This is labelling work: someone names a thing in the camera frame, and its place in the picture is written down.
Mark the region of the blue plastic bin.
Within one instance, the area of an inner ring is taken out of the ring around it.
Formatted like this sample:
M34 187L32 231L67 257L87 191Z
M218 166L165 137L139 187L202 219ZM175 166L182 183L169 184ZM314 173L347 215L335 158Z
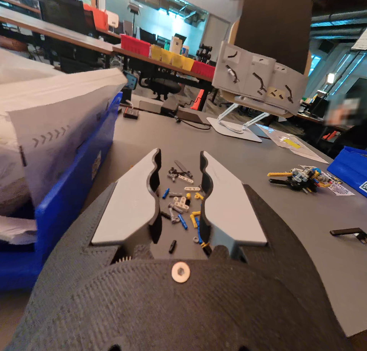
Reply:
M36 222L36 240L14 245L1 240L0 290L31 289L51 251L78 217L86 197L113 142L122 92L118 92L98 127L73 150L74 159L58 182L36 207L27 203L19 213L29 213Z
M365 150L345 146L327 170L367 197L367 152Z

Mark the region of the black power adapter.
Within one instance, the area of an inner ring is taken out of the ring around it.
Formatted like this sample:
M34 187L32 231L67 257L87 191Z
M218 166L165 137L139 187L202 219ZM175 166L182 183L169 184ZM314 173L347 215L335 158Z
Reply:
M162 104L159 114L174 118L177 116L178 111L179 111L179 101L177 101L176 98L171 98L166 100Z

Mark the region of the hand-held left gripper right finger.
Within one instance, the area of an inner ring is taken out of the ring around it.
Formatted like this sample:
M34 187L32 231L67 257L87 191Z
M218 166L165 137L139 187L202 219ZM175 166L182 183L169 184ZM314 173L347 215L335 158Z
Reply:
M200 152L200 171L203 244L224 246L233 258L241 246L265 247L268 240L241 180L206 151Z

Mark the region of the multicoloured lego model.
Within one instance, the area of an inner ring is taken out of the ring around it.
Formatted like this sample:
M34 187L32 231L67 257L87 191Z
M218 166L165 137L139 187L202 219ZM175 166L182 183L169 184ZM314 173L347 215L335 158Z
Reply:
M318 188L328 188L332 180L322 173L319 168L294 168L288 172L268 173L269 183L290 188L293 191L317 193Z

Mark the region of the black board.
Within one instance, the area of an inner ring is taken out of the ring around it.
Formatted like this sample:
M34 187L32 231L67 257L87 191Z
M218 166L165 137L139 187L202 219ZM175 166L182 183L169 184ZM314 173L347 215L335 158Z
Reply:
M234 45L304 74L312 0L243 0Z

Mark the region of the red plastic object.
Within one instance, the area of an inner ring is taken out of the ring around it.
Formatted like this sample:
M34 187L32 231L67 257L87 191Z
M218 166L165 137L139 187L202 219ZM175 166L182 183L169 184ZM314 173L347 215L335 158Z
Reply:
M203 94L204 94L204 90L201 89L199 91L194 103L190 106L191 109L193 109L193 110L198 110L199 109L201 98L202 98Z

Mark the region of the black bent lego beam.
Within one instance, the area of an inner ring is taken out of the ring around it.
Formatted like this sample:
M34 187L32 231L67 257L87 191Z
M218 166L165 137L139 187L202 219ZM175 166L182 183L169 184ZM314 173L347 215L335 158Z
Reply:
M331 230L330 234L334 237L353 235L361 243L363 243L365 245L367 244L367 233L365 231L363 231L362 229L360 229L360 228Z

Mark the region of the black monitor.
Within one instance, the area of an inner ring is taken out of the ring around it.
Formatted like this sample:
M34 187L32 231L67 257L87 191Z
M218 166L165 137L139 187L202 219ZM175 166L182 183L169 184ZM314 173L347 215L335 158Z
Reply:
M45 22L88 35L83 3L78 0L40 0L40 13Z

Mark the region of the dark grey flat box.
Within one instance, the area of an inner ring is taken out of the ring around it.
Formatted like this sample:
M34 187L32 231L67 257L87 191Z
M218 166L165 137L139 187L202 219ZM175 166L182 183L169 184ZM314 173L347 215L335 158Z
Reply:
M158 103L157 104L157 103L153 103L153 102L140 100L138 109L140 111L144 111L144 112L148 112L148 113L152 113L152 114L160 114L162 105L163 105L163 103Z

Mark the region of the orange plastic crate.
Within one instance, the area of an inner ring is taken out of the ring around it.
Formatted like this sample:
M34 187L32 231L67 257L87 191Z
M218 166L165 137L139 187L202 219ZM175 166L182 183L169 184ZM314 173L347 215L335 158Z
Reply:
M89 4L83 3L84 13L87 20L94 24L94 27L97 31L108 31L108 14L107 11L99 10L90 6Z

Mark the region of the black office chair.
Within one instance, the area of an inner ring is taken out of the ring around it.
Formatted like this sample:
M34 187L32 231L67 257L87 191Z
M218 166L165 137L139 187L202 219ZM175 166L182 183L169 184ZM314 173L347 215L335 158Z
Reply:
M138 84L142 88L149 88L156 95L154 100L162 101L163 95L164 101L168 99L168 94L178 94L182 91L182 87L179 83L164 78L143 78L139 77Z

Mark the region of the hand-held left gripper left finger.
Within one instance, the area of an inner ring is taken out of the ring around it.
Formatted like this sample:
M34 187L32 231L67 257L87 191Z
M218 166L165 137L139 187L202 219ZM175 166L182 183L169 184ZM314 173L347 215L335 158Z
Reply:
M161 166L161 150L155 148L112 184L91 239L93 246L121 245L124 251L133 251L140 244L158 243L162 217L156 192Z

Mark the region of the white book stand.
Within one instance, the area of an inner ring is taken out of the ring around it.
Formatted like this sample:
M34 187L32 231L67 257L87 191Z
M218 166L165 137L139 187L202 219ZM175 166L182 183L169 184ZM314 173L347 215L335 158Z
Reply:
M236 35L237 29L238 29L238 24L239 24L239 20L236 21L232 25L229 39L224 40L224 41L226 41L229 44L234 45L235 35ZM306 62L305 73L304 73L304 75L307 77L307 81L308 81L308 72L309 72L309 69L310 69L310 65L311 65L311 53L309 51L308 52L308 57L307 57L307 62ZM261 142L260 138L255 136L255 134L250 130L250 126L257 123L257 122L259 122L262 119L265 119L268 116L275 116L275 115L261 112L260 115L258 115L257 117L251 119L250 121L244 123L242 126L238 125L238 124L235 124L233 122L225 121L224 120L225 117L228 116L231 111L236 110L236 108L238 108L239 106L242 106L242 105L237 105L237 104L232 103L229 108L227 108L222 114L220 114L217 117L217 119L207 117L207 120L209 121L211 126L215 129L215 131L222 134L222 135L230 136L230 137L237 137L237 138L240 138L240 139L250 140L250 141L254 141L254 142Z

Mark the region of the black flat device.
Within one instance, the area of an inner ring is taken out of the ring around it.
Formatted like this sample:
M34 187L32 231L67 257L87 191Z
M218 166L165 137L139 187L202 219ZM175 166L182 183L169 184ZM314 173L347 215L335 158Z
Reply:
M195 123L195 124L200 124L200 125L205 125L205 126L210 126L211 125L210 123L208 123L207 119L205 119L203 121L199 117L199 115L197 115L195 113L189 113L189 112L186 112L184 110L178 110L176 116L178 117L178 119L180 119L182 121Z

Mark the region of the pile of small lego pieces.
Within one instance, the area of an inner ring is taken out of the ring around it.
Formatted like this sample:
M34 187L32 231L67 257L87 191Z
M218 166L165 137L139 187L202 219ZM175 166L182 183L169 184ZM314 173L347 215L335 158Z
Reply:
M174 162L172 162L171 167L178 169ZM169 220L172 225L181 227L181 231L188 235L189 240L195 246L201 249L210 248L201 234L201 204L205 195L201 184L194 178L192 172L193 184L189 184L181 179L173 182L167 174L161 197L161 215Z

